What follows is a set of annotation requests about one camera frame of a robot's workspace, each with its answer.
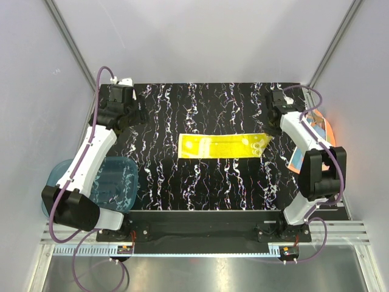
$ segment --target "white backdrop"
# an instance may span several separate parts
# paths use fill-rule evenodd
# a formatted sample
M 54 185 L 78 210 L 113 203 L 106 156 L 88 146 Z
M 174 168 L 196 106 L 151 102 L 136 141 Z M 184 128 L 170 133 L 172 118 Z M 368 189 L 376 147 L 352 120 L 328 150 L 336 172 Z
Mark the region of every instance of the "white backdrop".
M 27 291 L 50 171 L 73 158 L 92 102 L 43 1 L 0 9 L 0 290 Z
M 156 82 L 303 82 L 352 0 L 55 0 L 89 68 Z
M 363 220 L 389 288 L 389 2 L 364 1 L 318 80 L 337 144 L 347 151 L 346 195 Z

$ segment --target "yellow cloth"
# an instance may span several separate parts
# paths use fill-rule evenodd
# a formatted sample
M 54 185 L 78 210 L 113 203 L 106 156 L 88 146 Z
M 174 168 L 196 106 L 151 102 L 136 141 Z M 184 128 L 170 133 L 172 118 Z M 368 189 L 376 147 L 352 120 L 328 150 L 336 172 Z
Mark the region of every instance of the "yellow cloth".
M 267 134 L 180 134 L 178 158 L 258 158 L 272 136 Z

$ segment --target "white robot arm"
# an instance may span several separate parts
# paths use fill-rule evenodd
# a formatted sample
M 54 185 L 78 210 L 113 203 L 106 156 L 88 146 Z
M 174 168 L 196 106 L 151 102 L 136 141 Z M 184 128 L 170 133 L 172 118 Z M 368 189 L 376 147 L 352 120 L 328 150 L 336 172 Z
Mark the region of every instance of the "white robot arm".
M 55 212 L 56 223 L 84 231 L 93 228 L 118 230 L 122 226 L 122 213 L 98 207 L 89 196 L 96 174 L 117 136 L 127 127 L 148 122 L 148 113 L 143 98 L 136 96 L 132 79 L 117 82 L 115 78 L 112 81 L 109 99 L 98 111 L 92 142 L 89 143 L 93 127 L 89 127 L 78 153 L 57 186 L 46 186 L 42 191 L 43 202 L 50 213 L 60 190 L 70 180 Z M 71 176 L 77 164 L 78 169 Z
M 287 240 L 295 237 L 306 223 L 305 216 L 312 208 L 318 208 L 320 203 L 339 192 L 339 174 L 323 147 L 329 149 L 336 158 L 344 182 L 346 151 L 343 147 L 333 147 L 320 137 L 305 117 L 300 120 L 301 112 L 290 102 L 290 98 L 285 99 L 282 90 L 270 92 L 266 96 L 266 105 L 272 130 L 291 137 L 304 156 L 298 176 L 299 192 L 291 204 L 282 210 L 277 221 L 278 237 Z M 327 170 L 322 169 L 323 164 L 328 166 Z

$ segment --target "translucent blue container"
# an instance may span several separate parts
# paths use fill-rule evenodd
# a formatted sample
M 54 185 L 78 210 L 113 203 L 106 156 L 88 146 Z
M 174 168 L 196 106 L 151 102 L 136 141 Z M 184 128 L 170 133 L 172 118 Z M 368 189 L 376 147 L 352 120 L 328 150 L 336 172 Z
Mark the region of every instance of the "translucent blue container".
M 71 164 L 70 159 L 54 167 L 47 185 L 54 187 Z M 101 208 L 128 213 L 134 205 L 137 190 L 136 163 L 127 157 L 105 157 L 95 177 L 89 199 Z M 49 216 L 43 202 L 42 211 Z

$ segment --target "metal floor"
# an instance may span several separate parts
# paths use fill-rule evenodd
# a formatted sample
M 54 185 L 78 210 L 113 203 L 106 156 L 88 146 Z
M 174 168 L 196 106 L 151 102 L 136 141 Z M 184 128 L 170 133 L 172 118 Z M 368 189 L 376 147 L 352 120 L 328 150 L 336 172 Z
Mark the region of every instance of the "metal floor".
M 301 247 L 301 258 L 314 252 Z M 102 257 L 77 257 L 76 271 L 84 274 Z M 278 263 L 276 259 L 261 259 Z M 125 262 L 130 281 L 118 291 L 132 292 L 250 292 L 250 291 L 367 291 L 352 246 L 327 246 L 315 260 L 298 265 L 262 263 L 238 258 L 133 257 Z M 111 291 L 122 273 L 104 263 L 80 277 L 85 288 Z M 71 257 L 53 256 L 44 284 L 45 292 L 79 291 L 71 271 Z

